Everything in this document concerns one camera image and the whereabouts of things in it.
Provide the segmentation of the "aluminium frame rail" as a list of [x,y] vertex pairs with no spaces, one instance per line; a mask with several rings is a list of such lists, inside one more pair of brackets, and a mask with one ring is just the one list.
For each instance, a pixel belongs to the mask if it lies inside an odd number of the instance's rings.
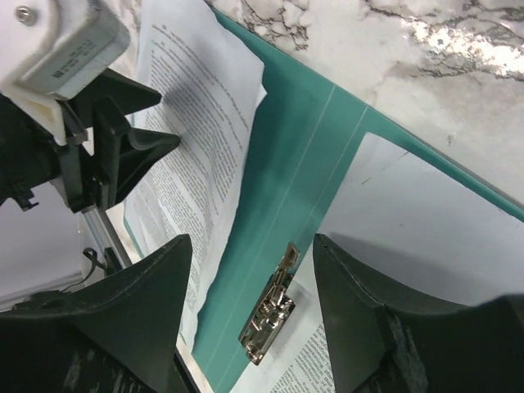
[[142,259],[133,241],[124,230],[122,214],[107,214],[92,209],[79,214],[81,249],[95,253],[97,265],[104,273],[114,273],[136,264]]

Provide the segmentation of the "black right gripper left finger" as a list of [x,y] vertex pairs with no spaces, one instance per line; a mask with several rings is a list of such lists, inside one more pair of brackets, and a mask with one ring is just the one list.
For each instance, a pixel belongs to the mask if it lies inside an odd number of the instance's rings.
[[2,391],[191,391],[176,348],[191,261],[180,235],[88,287],[3,312]]

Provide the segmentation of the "white printed paper stack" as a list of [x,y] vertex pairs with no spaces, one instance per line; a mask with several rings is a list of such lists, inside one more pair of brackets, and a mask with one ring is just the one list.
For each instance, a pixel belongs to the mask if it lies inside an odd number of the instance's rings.
[[[523,223],[403,147],[368,134],[316,234],[414,290],[476,306],[523,297]],[[313,241],[287,290],[296,307],[236,392],[338,392]]]

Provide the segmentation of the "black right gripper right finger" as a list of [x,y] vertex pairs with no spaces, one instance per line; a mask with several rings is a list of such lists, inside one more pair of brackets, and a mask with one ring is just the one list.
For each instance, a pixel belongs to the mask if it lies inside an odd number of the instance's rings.
[[441,300],[323,234],[313,260],[336,391],[522,391],[522,295],[476,306]]

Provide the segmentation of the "white printed paper sheet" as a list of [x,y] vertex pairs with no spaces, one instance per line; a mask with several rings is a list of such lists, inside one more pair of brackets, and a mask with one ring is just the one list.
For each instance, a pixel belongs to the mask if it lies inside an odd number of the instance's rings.
[[264,63],[225,29],[203,1],[145,1],[138,80],[160,103],[133,124],[180,137],[124,203],[124,223],[149,255],[187,234],[192,243],[179,334],[195,341],[198,313],[232,231],[255,113],[264,100]]

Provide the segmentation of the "teal folder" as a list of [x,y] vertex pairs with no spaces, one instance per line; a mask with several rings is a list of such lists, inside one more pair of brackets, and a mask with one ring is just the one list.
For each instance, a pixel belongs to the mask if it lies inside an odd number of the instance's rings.
[[232,231],[187,347],[215,392],[249,365],[237,339],[242,324],[289,242],[305,255],[364,137],[403,147],[507,212],[445,158],[358,98],[213,11],[264,63],[258,107]]

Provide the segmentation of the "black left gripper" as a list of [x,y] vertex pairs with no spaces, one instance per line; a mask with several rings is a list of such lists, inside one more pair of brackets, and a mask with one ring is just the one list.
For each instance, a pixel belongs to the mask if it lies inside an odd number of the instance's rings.
[[38,205],[34,189],[56,187],[73,212],[121,203],[149,169],[175,150],[178,135],[133,128],[125,118],[161,94],[111,69],[61,105],[66,143],[58,145],[11,99],[1,98],[1,200]]

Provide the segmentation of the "metal folder clip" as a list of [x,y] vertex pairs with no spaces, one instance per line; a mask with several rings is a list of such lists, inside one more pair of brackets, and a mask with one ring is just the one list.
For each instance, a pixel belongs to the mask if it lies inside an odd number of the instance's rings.
[[293,269],[299,257],[296,245],[289,242],[238,336],[246,357],[255,366],[266,356],[296,307],[287,290],[294,278]]

